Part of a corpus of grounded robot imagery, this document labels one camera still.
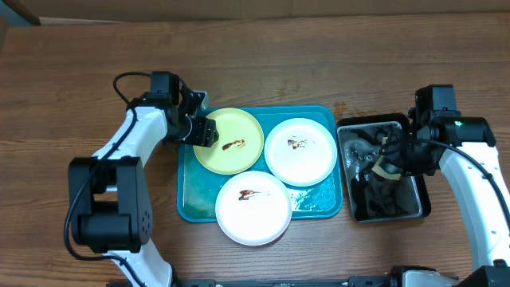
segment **wooden table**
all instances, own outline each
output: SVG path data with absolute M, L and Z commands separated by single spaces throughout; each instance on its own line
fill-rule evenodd
M 406 112 L 414 91 L 454 84 L 466 116 L 491 124 L 510 181 L 510 14 L 302 18 L 10 29 L 0 57 L 0 282 L 102 286 L 114 264 L 76 261 L 62 241 L 67 167 L 102 147 L 124 120 L 115 75 L 171 70 L 206 89 L 212 107 L 324 104 L 338 120 Z M 128 97 L 148 89 L 122 80 Z M 429 265 L 466 277 L 471 253 L 453 193 L 427 178 L 424 220 L 361 225 L 346 202 L 334 218 L 293 221 L 268 247 L 229 240 L 176 210 L 177 155 L 146 168 L 153 240 L 181 278 L 331 279 Z M 87 249 L 79 251 L 89 254 Z

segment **teal tray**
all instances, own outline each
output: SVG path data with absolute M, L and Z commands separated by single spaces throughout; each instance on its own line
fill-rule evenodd
M 264 130 L 266 139 L 269 132 L 284 120 L 307 118 L 322 124 L 336 138 L 335 117 L 320 105 L 272 106 L 240 108 L 252 114 Z M 207 115 L 216 109 L 200 112 Z M 181 145 L 178 157 L 177 210 L 190 222 L 216 222 L 214 206 L 223 184 L 233 175 L 218 175 L 207 170 L 194 155 L 193 147 Z M 264 152 L 248 171 L 269 171 Z M 294 187 L 285 184 L 292 200 L 292 219 L 330 218 L 343 205 L 343 186 L 340 176 L 339 159 L 333 172 L 321 183 L 310 187 Z

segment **tray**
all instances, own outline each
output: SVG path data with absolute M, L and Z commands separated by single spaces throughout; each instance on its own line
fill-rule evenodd
M 335 117 L 320 105 L 270 106 L 240 108 L 252 114 L 261 124 L 266 138 L 277 124 L 292 118 L 307 118 L 322 124 L 333 136 L 337 145 Z M 207 115 L 216 109 L 200 112 Z M 193 147 L 181 145 L 178 157 L 177 210 L 190 222 L 216 222 L 214 206 L 223 184 L 233 175 L 218 175 L 203 167 L 194 155 Z M 271 173 L 264 152 L 248 171 Z M 291 194 L 292 219 L 330 218 L 343 205 L 343 185 L 339 160 L 333 172 L 321 183 L 311 187 L 294 187 L 285 184 Z

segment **black cable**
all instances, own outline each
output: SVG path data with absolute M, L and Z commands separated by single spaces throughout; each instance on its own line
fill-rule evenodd
M 456 147 L 452 147 L 446 143 L 438 142 L 436 140 L 412 139 L 412 138 L 396 140 L 396 141 L 392 141 L 390 143 L 385 143 L 384 145 L 381 146 L 381 148 L 379 150 L 379 154 L 386 155 L 386 152 L 384 152 L 383 149 L 388 148 L 395 144 L 402 144 L 402 143 L 407 143 L 407 144 L 409 144 L 409 143 L 417 143 L 417 144 L 424 143 L 424 144 L 435 145 L 438 147 L 444 147 L 444 148 L 449 149 L 450 151 L 454 151 L 457 154 L 462 155 L 465 159 L 467 159 L 470 163 L 472 163 L 475 167 L 477 167 L 477 169 L 481 172 L 481 174 L 484 176 L 484 178 L 490 182 L 492 189 L 496 193 L 498 201 L 500 202 L 500 205 L 501 205 L 501 209 L 503 211 L 504 218 L 507 222 L 508 229 L 510 230 L 510 211 L 508 210 L 508 206 L 507 206 L 506 202 L 504 201 L 503 193 L 501 192 L 500 188 L 497 186 L 497 183 L 494 180 L 494 177 L 492 176 L 492 174 L 490 172 L 488 172 L 473 157 L 471 157 L 471 155 L 468 155 L 467 153 L 463 152 L 462 150 L 460 150 Z
M 120 98 L 122 98 L 124 101 L 127 102 L 127 104 L 129 104 L 128 99 L 126 99 L 126 97 L 119 91 L 119 89 L 117 88 L 117 85 L 116 85 L 116 82 L 121 77 L 124 77 L 127 75 L 141 75 L 141 76 L 149 76 L 149 77 L 151 75 L 147 74 L 147 73 L 140 73 L 140 72 L 128 72 L 128 73 L 122 73 L 115 78 L 115 80 L 113 81 L 113 88 L 115 89 L 117 94 L 119 94 Z M 136 125 L 136 121 L 138 120 L 137 115 L 136 115 L 136 110 L 134 108 L 132 108 L 131 110 L 133 112 L 133 121 L 129 124 L 129 127 L 127 127 L 127 130 L 119 138 L 119 140 L 113 144 L 112 148 L 99 160 L 99 162 L 96 164 L 96 166 L 88 173 L 87 179 L 83 182 L 80 189 L 76 193 L 76 196 L 74 197 L 73 202 L 69 206 L 67 215 L 65 216 L 64 244 L 65 244 L 65 248 L 67 249 L 67 251 L 69 251 L 69 253 L 78 260 L 82 260 L 82 261 L 117 260 L 119 262 L 120 266 L 126 267 L 126 270 L 131 274 L 131 277 L 136 282 L 136 284 L 138 284 L 141 287 L 144 287 L 145 284 L 138 278 L 134 269 L 129 265 L 128 261 L 125 258 L 122 258 L 121 256 L 118 256 L 118 255 L 101 255 L 101 256 L 91 256 L 91 257 L 79 255 L 73 249 L 73 247 L 71 246 L 71 242 L 69 240 L 69 226 L 71 225 L 71 217 L 73 216 L 74 209 L 76 208 L 76 205 L 77 205 L 78 201 L 80 200 L 80 197 L 83 194 L 85 187 L 87 186 L 87 184 L 90 183 L 90 180 L 95 175 L 95 173 L 104 165 L 104 163 L 106 163 L 106 160 L 110 157 L 110 155 L 112 155 L 120 147 L 122 142 L 128 137 L 129 133 L 132 131 L 132 129 Z
M 129 104 L 129 100 L 120 92 L 119 88 L 117 88 L 117 81 L 125 76 L 145 76 L 145 77 L 151 77 L 150 73 L 144 73 L 144 72 L 125 72 L 121 73 L 119 76 L 115 77 L 113 79 L 113 88 L 117 92 L 117 94 L 120 96 L 120 98 L 126 103 Z

